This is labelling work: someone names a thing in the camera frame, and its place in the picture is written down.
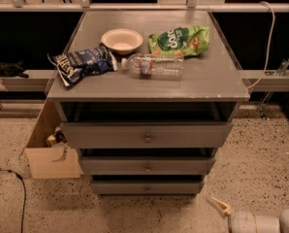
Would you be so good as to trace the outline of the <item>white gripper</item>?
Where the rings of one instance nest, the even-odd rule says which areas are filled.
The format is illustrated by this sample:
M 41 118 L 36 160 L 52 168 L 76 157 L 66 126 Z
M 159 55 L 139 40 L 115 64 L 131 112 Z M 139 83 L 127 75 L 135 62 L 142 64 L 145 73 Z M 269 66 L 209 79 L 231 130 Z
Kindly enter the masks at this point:
M 234 211 L 230 205 L 212 196 L 208 196 L 206 200 L 222 218 L 228 217 L 229 233 L 256 233 L 255 218 L 252 213 Z

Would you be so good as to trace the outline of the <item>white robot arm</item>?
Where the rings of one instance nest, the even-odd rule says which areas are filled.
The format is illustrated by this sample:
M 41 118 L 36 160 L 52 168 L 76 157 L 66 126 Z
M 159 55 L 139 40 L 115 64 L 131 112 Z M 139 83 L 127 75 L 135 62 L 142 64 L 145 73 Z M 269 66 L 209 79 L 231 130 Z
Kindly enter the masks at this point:
M 289 233 L 289 209 L 283 210 L 279 217 L 257 216 L 248 211 L 235 210 L 212 196 L 207 197 L 207 202 L 228 220 L 229 233 Z

